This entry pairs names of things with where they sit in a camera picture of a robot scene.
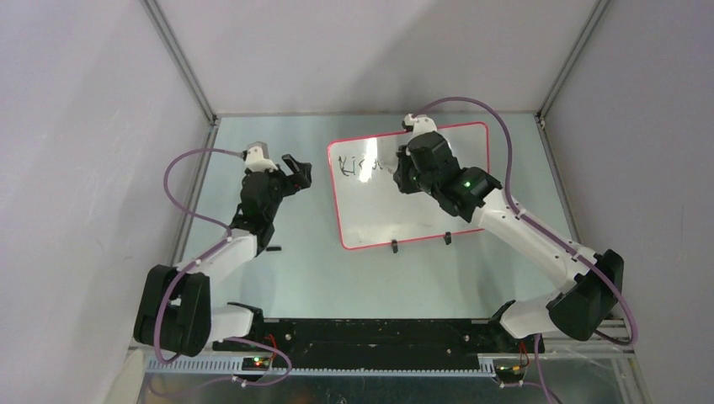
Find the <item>pink framed whiteboard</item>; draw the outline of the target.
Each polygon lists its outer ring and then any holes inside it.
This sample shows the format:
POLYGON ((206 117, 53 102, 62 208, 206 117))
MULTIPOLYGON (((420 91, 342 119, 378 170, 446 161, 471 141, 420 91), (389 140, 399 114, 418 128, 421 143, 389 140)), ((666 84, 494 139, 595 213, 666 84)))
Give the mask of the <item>pink framed whiteboard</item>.
POLYGON ((383 133, 328 145, 334 205, 343 248, 391 246, 476 232, 477 226, 445 213, 422 192, 402 194, 392 175, 397 148, 411 136, 383 133))

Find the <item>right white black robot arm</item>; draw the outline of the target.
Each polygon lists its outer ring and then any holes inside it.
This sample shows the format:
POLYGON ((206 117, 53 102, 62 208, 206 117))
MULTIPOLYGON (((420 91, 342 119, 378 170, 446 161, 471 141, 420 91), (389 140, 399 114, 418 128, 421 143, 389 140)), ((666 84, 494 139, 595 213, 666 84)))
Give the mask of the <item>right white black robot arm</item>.
POLYGON ((479 167, 461 167, 438 132, 397 148, 393 180, 402 194, 425 193, 449 215, 490 232, 539 266, 555 289, 504 304, 493 316, 491 344, 510 352, 525 337, 559 331, 587 341, 613 309, 624 262, 612 250, 596 253, 509 206, 502 184, 479 167))

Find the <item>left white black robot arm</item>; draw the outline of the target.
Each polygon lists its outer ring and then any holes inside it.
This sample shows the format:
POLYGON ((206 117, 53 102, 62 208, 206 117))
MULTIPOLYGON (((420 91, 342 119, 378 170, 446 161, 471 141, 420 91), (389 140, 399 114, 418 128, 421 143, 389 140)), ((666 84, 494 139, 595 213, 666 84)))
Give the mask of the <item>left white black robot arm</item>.
POLYGON ((197 257, 176 266, 158 264, 147 274, 133 329, 136 342, 152 346, 163 364, 175 356, 194 357, 213 342, 234 338, 246 350, 263 346, 266 328, 258 308, 229 302, 215 305, 211 291, 230 273, 262 253, 274 235, 283 200, 312 185, 312 165, 285 154, 279 164, 246 150, 240 202, 224 235, 197 257))

